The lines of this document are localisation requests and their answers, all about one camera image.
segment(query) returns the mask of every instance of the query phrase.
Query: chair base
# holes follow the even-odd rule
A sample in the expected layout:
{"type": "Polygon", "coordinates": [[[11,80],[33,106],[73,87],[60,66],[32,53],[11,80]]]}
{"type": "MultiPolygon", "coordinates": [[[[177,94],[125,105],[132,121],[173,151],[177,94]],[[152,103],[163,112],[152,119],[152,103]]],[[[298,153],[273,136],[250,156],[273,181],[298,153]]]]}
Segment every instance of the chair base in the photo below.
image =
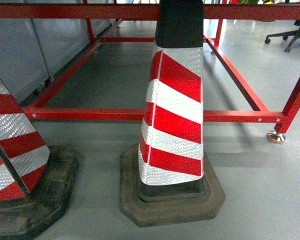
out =
{"type": "Polygon", "coordinates": [[[280,32],[280,33],[275,33],[275,34],[270,34],[267,35],[264,43],[269,44],[270,43],[270,38],[272,37],[282,37],[283,40],[287,40],[289,36],[294,36],[293,39],[290,41],[289,45],[284,49],[285,52],[290,52],[292,44],[300,38],[300,27],[298,30],[295,31],[285,31],[285,32],[280,32]]]}

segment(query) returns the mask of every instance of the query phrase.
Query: metal panel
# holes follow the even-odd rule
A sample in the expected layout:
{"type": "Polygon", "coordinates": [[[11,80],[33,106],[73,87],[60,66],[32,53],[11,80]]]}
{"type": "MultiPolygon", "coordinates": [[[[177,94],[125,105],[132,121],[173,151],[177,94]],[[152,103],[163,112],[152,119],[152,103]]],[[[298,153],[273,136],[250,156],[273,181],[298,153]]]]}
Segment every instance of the metal panel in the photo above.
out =
{"type": "MultiPolygon", "coordinates": [[[[0,3],[2,2],[24,1],[1,0],[0,3]]],[[[0,19],[0,78],[18,102],[48,78],[29,19],[0,19]]]]}
{"type": "MultiPolygon", "coordinates": [[[[39,4],[76,4],[80,0],[27,0],[39,4]]],[[[34,19],[42,55],[53,76],[89,43],[87,23],[83,19],[34,19]]]]}

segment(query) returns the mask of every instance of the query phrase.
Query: red metal bar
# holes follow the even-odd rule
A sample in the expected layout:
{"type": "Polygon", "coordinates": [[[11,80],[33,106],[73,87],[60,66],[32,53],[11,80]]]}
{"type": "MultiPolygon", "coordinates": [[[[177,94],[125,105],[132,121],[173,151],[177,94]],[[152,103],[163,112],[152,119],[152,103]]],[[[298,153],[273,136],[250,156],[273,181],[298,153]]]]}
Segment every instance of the red metal bar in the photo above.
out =
{"type": "MultiPolygon", "coordinates": [[[[106,37],[109,35],[122,21],[119,20],[113,24],[104,34],[106,37]]],[[[80,54],[80,56],[66,69],[64,72],[37,98],[29,107],[43,107],[47,102],[62,88],[62,86],[76,73],[76,71],[83,66],[83,64],[89,59],[89,57],[96,51],[96,49],[102,44],[102,42],[95,42],[86,51],[80,54]]]]}
{"type": "MultiPolygon", "coordinates": [[[[88,4],[88,0],[83,0],[83,3],[88,4]]],[[[95,42],[95,35],[92,29],[91,20],[89,18],[86,18],[85,20],[86,20],[86,26],[88,28],[90,43],[93,44],[95,42]]]]}
{"type": "MultiPolygon", "coordinates": [[[[3,19],[123,19],[156,21],[158,4],[11,4],[0,3],[3,19]]],[[[295,20],[300,4],[205,4],[205,19],[295,20]]]]}
{"type": "MultiPolygon", "coordinates": [[[[227,0],[222,0],[222,4],[227,4],[227,0]]],[[[215,34],[215,41],[214,41],[214,43],[217,46],[219,46],[223,23],[224,23],[223,19],[218,20],[218,26],[216,27],[216,34],[215,34]]]]}
{"type": "MultiPolygon", "coordinates": [[[[144,116],[143,109],[26,107],[23,110],[28,118],[37,120],[142,121],[144,116]]],[[[277,123],[286,119],[279,111],[205,110],[203,114],[205,122],[277,123]]]]}
{"type": "Polygon", "coordinates": [[[224,66],[234,83],[237,85],[245,99],[248,101],[254,111],[268,111],[266,105],[261,101],[245,79],[241,76],[235,66],[230,60],[224,55],[214,41],[207,37],[207,43],[209,44],[212,51],[215,53],[221,64],[224,66]]]}
{"type": "Polygon", "coordinates": [[[104,43],[153,43],[154,37],[96,37],[104,43]]]}
{"type": "Polygon", "coordinates": [[[292,121],[300,109],[300,78],[296,83],[288,102],[286,103],[283,114],[286,116],[286,121],[275,125],[274,130],[279,134],[285,134],[290,127],[292,121]]]}

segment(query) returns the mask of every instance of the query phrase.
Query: metal frame leg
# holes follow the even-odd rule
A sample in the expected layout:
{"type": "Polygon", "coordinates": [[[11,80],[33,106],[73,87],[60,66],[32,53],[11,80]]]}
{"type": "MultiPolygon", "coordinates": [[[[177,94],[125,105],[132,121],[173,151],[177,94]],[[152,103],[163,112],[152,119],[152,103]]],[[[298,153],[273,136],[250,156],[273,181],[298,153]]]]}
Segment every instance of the metal frame leg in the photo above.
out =
{"type": "Polygon", "coordinates": [[[277,123],[274,127],[274,131],[267,134],[267,138],[276,144],[282,144],[286,136],[284,135],[290,127],[292,121],[297,115],[300,109],[300,78],[296,83],[288,102],[286,103],[282,113],[286,116],[283,123],[277,123]]]}

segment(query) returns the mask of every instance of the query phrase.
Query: black rubber base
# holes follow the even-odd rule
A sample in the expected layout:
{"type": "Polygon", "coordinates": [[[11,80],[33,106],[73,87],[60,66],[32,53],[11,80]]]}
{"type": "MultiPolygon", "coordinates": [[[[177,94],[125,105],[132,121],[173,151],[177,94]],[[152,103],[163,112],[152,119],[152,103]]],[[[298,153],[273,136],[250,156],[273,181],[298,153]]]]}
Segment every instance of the black rubber base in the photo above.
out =
{"type": "Polygon", "coordinates": [[[73,153],[60,147],[50,151],[30,199],[0,201],[0,240],[31,240],[65,214],[79,163],[73,153]]]}
{"type": "Polygon", "coordinates": [[[139,227],[179,224],[213,219],[225,201],[225,193],[204,156],[204,193],[197,197],[146,202],[140,199],[138,145],[121,155],[120,210],[139,227]]]}

